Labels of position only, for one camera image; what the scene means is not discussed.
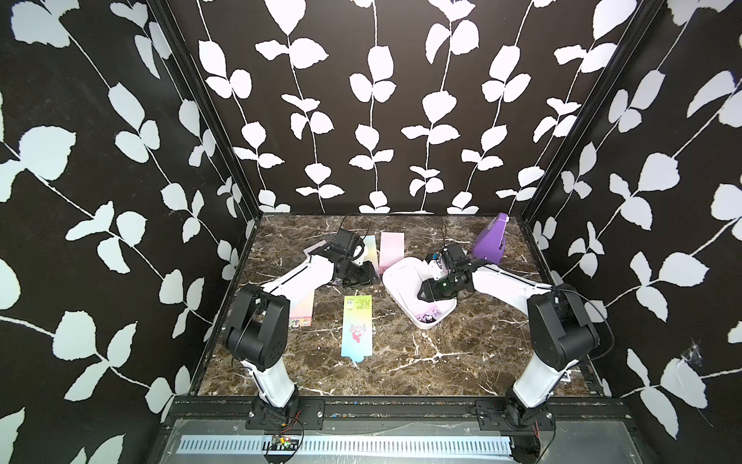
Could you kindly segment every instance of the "marble surface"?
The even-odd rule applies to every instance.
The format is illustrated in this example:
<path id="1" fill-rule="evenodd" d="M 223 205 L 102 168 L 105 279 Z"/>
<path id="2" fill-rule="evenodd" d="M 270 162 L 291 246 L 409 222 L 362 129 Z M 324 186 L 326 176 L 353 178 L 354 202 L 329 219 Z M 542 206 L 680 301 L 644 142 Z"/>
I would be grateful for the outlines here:
<path id="1" fill-rule="evenodd" d="M 241 284 L 262 284 L 304 260 L 302 249 L 331 238 L 342 216 L 266 215 L 257 230 Z M 471 250 L 491 218 L 349 216 L 343 228 L 364 236 L 404 232 L 405 255 L 424 258 L 449 241 Z M 539 280 L 534 259 L 518 225 L 506 229 L 508 245 L 501 266 Z M 343 295 L 372 295 L 373 355 L 358 364 L 341 357 Z M 283 355 L 301 395 L 503 395 L 531 357 L 528 322 L 511 306 L 489 295 L 460 295 L 457 308 L 430 330 L 420 330 L 383 285 L 359 290 L 323 286 L 315 291 L 311 327 L 291 329 Z M 248 396 L 257 388 L 225 348 L 218 345 L 200 395 Z M 560 382 L 556 395 L 587 396 L 579 370 Z"/>

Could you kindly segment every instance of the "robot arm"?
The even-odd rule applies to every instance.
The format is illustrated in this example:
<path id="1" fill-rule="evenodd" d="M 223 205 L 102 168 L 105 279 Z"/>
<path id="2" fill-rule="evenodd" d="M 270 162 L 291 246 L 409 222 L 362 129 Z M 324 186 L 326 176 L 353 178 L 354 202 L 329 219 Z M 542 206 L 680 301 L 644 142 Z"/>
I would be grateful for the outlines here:
<path id="1" fill-rule="evenodd" d="M 419 299 L 440 301 L 455 298 L 460 290 L 477 291 L 503 300 L 528 316 L 533 356 L 506 393 L 506 418 L 515 428 L 529 426 L 529 419 L 549 398 L 566 370 L 598 346 L 597 332 L 582 301 L 567 284 L 553 287 L 529 281 L 466 256 L 458 244 L 444 245 L 440 253 L 430 257 L 446 276 L 423 281 Z"/>
<path id="2" fill-rule="evenodd" d="M 289 311 L 321 285 L 375 283 L 378 276 L 370 261 L 353 262 L 363 251 L 363 238 L 339 229 L 332 243 L 314 248 L 287 274 L 262 287 L 240 288 L 224 331 L 224 346 L 249 370 L 260 399 L 273 411 L 277 423 L 295 415 L 298 400 L 282 358 L 289 336 Z M 262 314 L 263 321 L 255 321 Z"/>

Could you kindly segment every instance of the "white plastic tray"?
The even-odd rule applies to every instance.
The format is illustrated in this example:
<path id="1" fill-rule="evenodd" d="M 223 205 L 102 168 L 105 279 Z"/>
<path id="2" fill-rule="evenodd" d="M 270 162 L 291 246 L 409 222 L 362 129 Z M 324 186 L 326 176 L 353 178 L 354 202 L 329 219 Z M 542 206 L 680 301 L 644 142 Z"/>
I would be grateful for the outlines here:
<path id="1" fill-rule="evenodd" d="M 423 281 L 432 277 L 433 274 L 424 261 L 410 257 L 399 261 L 384 271 L 384 277 L 382 278 L 387 292 L 396 301 L 397 305 L 402 308 L 415 326 L 423 330 L 435 327 L 456 308 L 455 298 L 433 303 L 418 299 L 417 295 Z M 441 313 L 435 322 L 427 324 L 417 319 L 416 315 L 424 314 L 434 307 L 437 307 Z"/>

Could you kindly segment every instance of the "purple box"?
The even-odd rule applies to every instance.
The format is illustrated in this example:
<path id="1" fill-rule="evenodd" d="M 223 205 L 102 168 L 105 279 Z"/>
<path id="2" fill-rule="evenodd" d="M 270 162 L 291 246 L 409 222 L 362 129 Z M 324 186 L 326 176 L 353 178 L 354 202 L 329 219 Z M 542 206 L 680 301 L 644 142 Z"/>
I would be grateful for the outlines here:
<path id="1" fill-rule="evenodd" d="M 498 214 L 474 241 L 472 256 L 500 264 L 502 254 L 505 252 L 505 225 L 507 223 L 508 215 L 504 212 Z"/>

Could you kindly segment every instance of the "black and white leaf wallpaper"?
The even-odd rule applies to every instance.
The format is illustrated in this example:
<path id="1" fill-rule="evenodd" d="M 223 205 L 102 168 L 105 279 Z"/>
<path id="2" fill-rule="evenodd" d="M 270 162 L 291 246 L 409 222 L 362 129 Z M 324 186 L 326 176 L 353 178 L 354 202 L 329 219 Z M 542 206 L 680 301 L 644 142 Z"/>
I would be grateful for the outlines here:
<path id="1" fill-rule="evenodd" d="M 145 4 L 0 18 L 0 463 L 142 462 L 254 221 Z"/>
<path id="2" fill-rule="evenodd" d="M 189 0 L 265 212 L 518 212 L 636 0 Z"/>
<path id="3" fill-rule="evenodd" d="M 741 26 L 742 2 L 668 0 L 531 220 L 668 463 L 739 462 Z"/>

